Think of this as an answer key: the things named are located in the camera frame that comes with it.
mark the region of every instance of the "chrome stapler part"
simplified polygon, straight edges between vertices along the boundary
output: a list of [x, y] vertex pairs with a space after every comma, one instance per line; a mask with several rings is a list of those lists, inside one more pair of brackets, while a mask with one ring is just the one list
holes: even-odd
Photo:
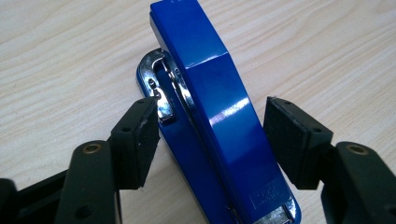
[[158, 97], [158, 117], [160, 122], [167, 122], [175, 117], [172, 106], [169, 104], [160, 82], [155, 75], [157, 66], [163, 64], [164, 55], [160, 50], [154, 50], [148, 53], [139, 64], [138, 71], [143, 80], [144, 87], [149, 96]]
[[174, 83], [174, 88], [177, 91], [177, 94], [181, 97], [181, 100], [184, 101], [186, 109], [193, 109], [194, 108], [194, 101], [191, 98], [191, 94], [189, 89], [187, 88], [186, 82], [183, 79], [183, 76], [178, 70], [175, 61], [172, 59], [167, 52], [164, 52], [166, 62], [169, 65], [169, 77]]

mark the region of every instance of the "screw hole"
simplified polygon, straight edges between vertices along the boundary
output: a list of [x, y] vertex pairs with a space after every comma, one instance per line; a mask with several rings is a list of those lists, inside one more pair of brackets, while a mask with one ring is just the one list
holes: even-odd
[[97, 143], [89, 144], [82, 149], [82, 152], [84, 154], [92, 154], [92, 153], [99, 151], [101, 148], [102, 148], [102, 145], [100, 145], [100, 144], [97, 144]]
[[369, 153], [369, 151], [364, 147], [349, 145], [346, 148], [349, 149], [349, 151], [359, 155], [367, 155]]
[[93, 205], [87, 204], [81, 206], [75, 213], [76, 218], [78, 219], [85, 219], [87, 217], [90, 217], [95, 211], [95, 208]]

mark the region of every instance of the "table surface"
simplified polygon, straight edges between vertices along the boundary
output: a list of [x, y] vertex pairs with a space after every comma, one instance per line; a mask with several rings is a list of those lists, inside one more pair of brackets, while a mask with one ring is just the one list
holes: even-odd
[[[396, 1], [200, 1], [259, 118], [294, 102], [377, 151], [396, 173]], [[23, 189], [107, 139], [142, 97], [135, 69], [159, 47], [150, 1], [0, 2], [0, 176]], [[298, 191], [303, 223], [325, 223], [320, 189]], [[161, 140], [146, 186], [121, 193], [124, 223], [204, 223]]]

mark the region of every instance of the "blue stapler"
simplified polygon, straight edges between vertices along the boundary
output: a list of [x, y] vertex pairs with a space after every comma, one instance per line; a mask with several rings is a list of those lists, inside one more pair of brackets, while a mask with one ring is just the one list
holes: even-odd
[[137, 68], [160, 129], [210, 223], [300, 223], [301, 211], [233, 64], [198, 2], [151, 5], [160, 48]]

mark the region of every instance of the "wood grain surface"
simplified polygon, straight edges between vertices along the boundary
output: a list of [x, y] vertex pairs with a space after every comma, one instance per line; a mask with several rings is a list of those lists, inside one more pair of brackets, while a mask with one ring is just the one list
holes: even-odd
[[[0, 176], [23, 189], [107, 139], [142, 94], [159, 47], [151, 1], [0, 1]], [[375, 149], [396, 173], [396, 1], [200, 1], [259, 118], [267, 96], [299, 105], [333, 142]], [[298, 191], [303, 223], [325, 223], [321, 187]], [[205, 223], [161, 140], [146, 186], [121, 193], [124, 223]]]

